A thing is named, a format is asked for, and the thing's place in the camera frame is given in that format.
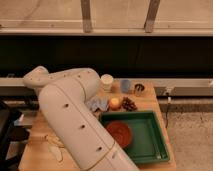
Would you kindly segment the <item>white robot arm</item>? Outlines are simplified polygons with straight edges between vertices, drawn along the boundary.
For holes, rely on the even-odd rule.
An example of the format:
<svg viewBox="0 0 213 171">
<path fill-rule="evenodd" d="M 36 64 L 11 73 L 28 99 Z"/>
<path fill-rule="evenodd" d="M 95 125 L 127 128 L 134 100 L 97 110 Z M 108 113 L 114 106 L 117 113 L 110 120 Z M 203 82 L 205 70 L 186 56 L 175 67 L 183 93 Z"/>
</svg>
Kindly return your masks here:
<svg viewBox="0 0 213 171">
<path fill-rule="evenodd" d="M 38 66 L 23 83 L 37 93 L 41 112 L 82 171 L 139 171 L 86 106 L 100 88 L 95 70 L 51 73 Z"/>
</svg>

